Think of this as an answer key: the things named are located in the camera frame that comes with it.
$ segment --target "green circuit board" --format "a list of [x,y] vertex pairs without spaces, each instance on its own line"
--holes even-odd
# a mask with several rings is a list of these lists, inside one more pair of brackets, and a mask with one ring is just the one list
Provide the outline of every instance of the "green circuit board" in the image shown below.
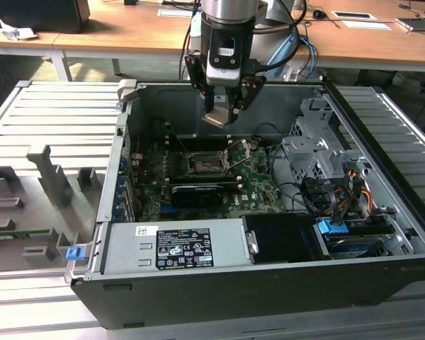
[[[211,160],[197,166],[203,171],[211,170],[215,173],[216,161],[214,155],[218,152],[199,152],[197,157],[211,158]],[[238,191],[224,192],[222,204],[217,207],[201,209],[176,209],[171,206],[170,183],[171,169],[168,159],[176,159],[176,171],[178,174],[189,175],[189,166],[186,159],[192,159],[192,154],[186,156],[185,152],[173,152],[162,143],[153,143],[143,151],[144,162],[138,169],[136,188],[140,200],[137,212],[137,221],[161,221],[161,220],[210,220],[221,218],[238,218],[251,213],[279,213],[285,210],[283,201],[276,193],[271,176],[268,174],[269,159],[265,147],[254,148],[250,152],[250,159],[236,165],[228,175],[241,176],[242,187]],[[237,144],[229,150],[228,158],[233,164],[246,159],[244,145]],[[222,185],[220,178],[215,183]]]

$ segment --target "blue cable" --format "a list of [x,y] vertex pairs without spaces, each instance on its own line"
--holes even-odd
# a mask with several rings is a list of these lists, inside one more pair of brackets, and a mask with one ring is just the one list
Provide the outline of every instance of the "blue cable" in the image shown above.
[[307,81],[309,79],[309,77],[312,75],[313,73],[313,69],[315,68],[315,51],[313,50],[313,46],[312,44],[310,44],[306,39],[300,38],[301,41],[304,42],[304,44],[306,44],[306,46],[309,48],[309,53],[312,55],[312,65],[310,66],[310,73],[308,74],[308,76],[305,78],[305,81]]

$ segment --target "black plastic cover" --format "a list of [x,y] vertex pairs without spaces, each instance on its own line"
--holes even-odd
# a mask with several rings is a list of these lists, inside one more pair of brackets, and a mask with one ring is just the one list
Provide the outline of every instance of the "black plastic cover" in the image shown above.
[[255,233],[259,253],[255,264],[270,262],[306,262],[323,260],[313,229],[316,220],[304,213],[260,214],[243,216],[244,228]]

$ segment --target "computer mouse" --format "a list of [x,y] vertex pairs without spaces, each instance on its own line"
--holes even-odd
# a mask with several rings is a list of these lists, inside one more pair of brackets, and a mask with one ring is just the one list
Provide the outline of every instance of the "computer mouse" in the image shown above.
[[313,11],[313,19],[322,20],[326,18],[326,16],[327,16],[326,13],[323,11],[320,11],[319,9],[315,9]]

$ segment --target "floor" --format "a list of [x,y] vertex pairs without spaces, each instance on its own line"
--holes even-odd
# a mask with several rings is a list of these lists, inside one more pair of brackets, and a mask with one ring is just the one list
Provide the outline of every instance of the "floor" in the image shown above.
[[[169,80],[177,78],[177,62],[158,62],[139,60],[120,60],[123,76],[113,74],[109,59],[69,58],[69,68],[75,81],[119,81],[122,78],[144,80]],[[355,69],[320,69],[327,73],[329,80],[338,85],[353,86],[359,71]],[[392,75],[388,72],[371,71],[362,81],[366,86],[382,86]],[[41,57],[0,56],[0,105],[12,90],[17,80],[57,81],[57,74],[50,59]],[[425,123],[425,73],[400,72],[392,85],[385,90],[392,100],[411,119],[421,115],[416,123],[421,127]]]

